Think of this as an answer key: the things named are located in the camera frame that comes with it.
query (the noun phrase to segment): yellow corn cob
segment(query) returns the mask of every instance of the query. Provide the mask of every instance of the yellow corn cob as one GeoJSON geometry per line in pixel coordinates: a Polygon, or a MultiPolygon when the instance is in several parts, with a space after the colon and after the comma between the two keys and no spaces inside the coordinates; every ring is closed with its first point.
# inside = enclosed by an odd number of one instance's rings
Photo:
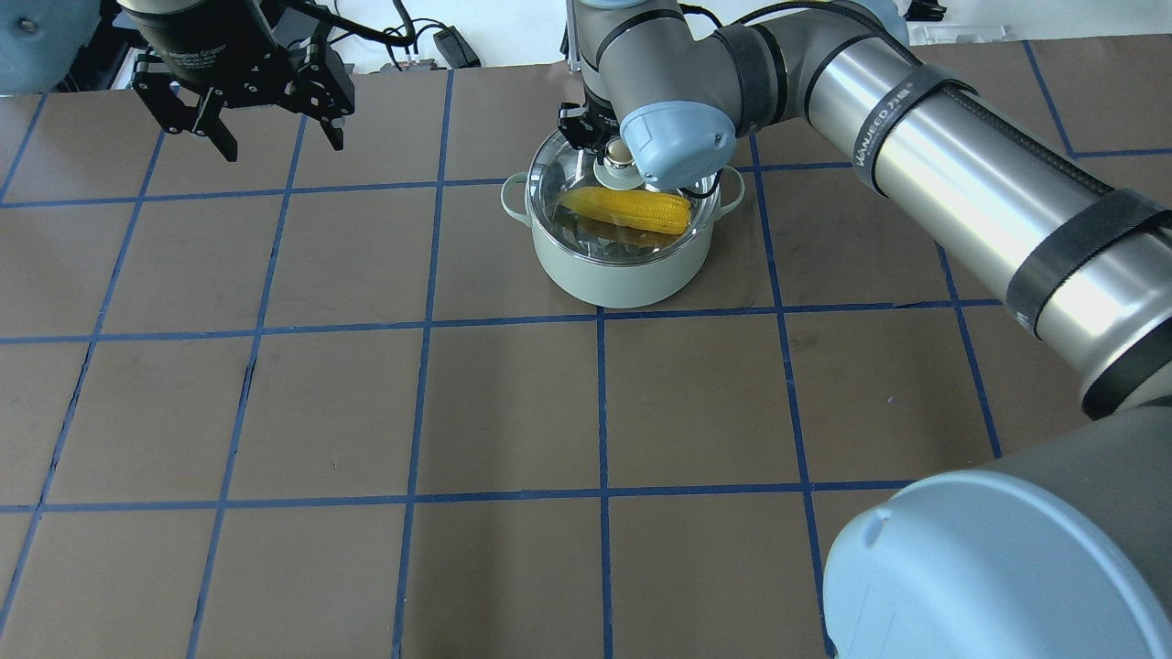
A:
{"type": "Polygon", "coordinates": [[[563,192],[558,203],[591,219],[670,236],[687,231],[691,216],[683,197],[650,190],[579,188],[563,192]]]}

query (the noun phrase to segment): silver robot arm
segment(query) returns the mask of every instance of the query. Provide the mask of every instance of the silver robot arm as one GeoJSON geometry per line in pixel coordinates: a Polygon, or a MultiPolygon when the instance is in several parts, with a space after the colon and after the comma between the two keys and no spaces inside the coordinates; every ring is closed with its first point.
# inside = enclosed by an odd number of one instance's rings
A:
{"type": "Polygon", "coordinates": [[[922,64],[887,0],[784,5],[809,11],[695,41],[674,0],[572,0],[587,103],[559,128],[591,142],[568,120],[602,115],[682,188],[806,120],[1075,368],[1097,420],[852,522],[825,573],[840,657],[1172,657],[1172,212],[922,64]]]}

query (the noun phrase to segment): pot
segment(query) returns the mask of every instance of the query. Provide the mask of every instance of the pot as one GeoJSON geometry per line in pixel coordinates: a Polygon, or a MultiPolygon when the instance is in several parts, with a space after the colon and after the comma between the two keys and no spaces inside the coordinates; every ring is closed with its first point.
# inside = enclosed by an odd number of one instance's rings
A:
{"type": "MultiPolygon", "coordinates": [[[[558,205],[561,192],[602,183],[595,175],[594,156],[573,149],[556,131],[538,149],[529,171],[515,174],[504,182],[500,205],[513,219],[530,227],[537,258],[558,286],[592,305],[634,308],[672,295],[700,271],[711,244],[713,224],[744,198],[741,174],[730,167],[722,171],[740,185],[740,192],[729,204],[721,205],[720,190],[704,198],[673,191],[690,205],[687,230],[680,236],[595,222],[558,205]],[[506,201],[509,190],[522,184],[525,185],[524,212],[512,209],[506,201]]],[[[714,175],[697,182],[695,192],[707,193],[718,185],[718,178],[714,175]]]]}

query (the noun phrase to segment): pot handle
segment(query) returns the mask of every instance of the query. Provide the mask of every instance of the pot handle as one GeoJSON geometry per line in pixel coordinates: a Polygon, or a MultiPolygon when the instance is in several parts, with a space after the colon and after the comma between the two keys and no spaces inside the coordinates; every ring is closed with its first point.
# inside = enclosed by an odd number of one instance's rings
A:
{"type": "Polygon", "coordinates": [[[517,222],[524,224],[525,226],[532,227],[533,218],[529,217],[529,213],[517,212],[513,209],[509,208],[509,202],[505,201],[505,193],[509,192],[509,189],[519,183],[524,183],[526,177],[529,177],[527,171],[518,171],[517,174],[506,178],[505,182],[500,184],[500,208],[505,209],[505,212],[509,213],[509,217],[516,219],[517,222]]]}
{"type": "Polygon", "coordinates": [[[716,211],[713,212],[713,219],[720,219],[725,215],[732,212],[734,210],[736,210],[737,206],[741,205],[741,202],[744,201],[744,177],[741,176],[741,172],[737,171],[736,168],[732,168],[730,165],[724,165],[724,172],[736,177],[736,182],[741,186],[741,189],[737,191],[735,199],[717,208],[716,211]]]}

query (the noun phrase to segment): white pot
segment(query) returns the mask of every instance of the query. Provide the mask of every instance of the white pot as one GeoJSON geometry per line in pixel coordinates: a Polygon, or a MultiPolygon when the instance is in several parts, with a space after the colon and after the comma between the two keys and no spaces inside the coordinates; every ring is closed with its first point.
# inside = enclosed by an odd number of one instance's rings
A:
{"type": "MultiPolygon", "coordinates": [[[[713,240],[713,223],[727,215],[744,198],[744,179],[735,169],[724,168],[725,176],[734,177],[740,184],[740,192],[731,203],[720,205],[720,191],[707,199],[694,203],[693,220],[688,231],[674,243],[663,247],[648,249],[647,253],[633,257],[611,258],[607,256],[584,253],[565,238],[559,239],[551,229],[545,212],[538,206],[550,205],[543,202],[543,177],[550,175],[550,165],[558,161],[559,155],[566,156],[568,145],[560,134],[554,134],[546,141],[530,171],[510,176],[500,186],[500,205],[512,218],[529,226],[533,235],[533,249],[541,267],[571,295],[592,305],[611,308],[633,308],[657,303],[682,288],[703,265],[708,247],[713,240]],[[525,193],[525,211],[510,208],[506,199],[509,190],[527,183],[525,193]]],[[[554,183],[554,189],[580,182],[581,172],[588,168],[577,167],[575,176],[563,176],[566,185],[554,183]]],[[[701,183],[701,189],[708,189],[715,183],[715,177],[708,177],[701,183]]]]}

